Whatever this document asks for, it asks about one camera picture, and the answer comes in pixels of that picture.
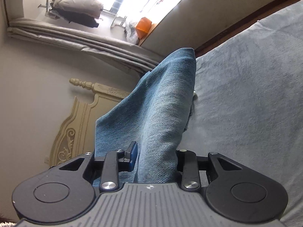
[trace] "ornate bed frame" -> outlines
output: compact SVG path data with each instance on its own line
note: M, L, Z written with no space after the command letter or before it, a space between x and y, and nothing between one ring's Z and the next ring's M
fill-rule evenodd
M72 112L63 121L54 141L49 159L50 166L59 165L79 154L93 152L96 120L129 95L128 92L100 83L93 84L74 78L69 82L91 90L95 94L94 102L87 104L75 97Z

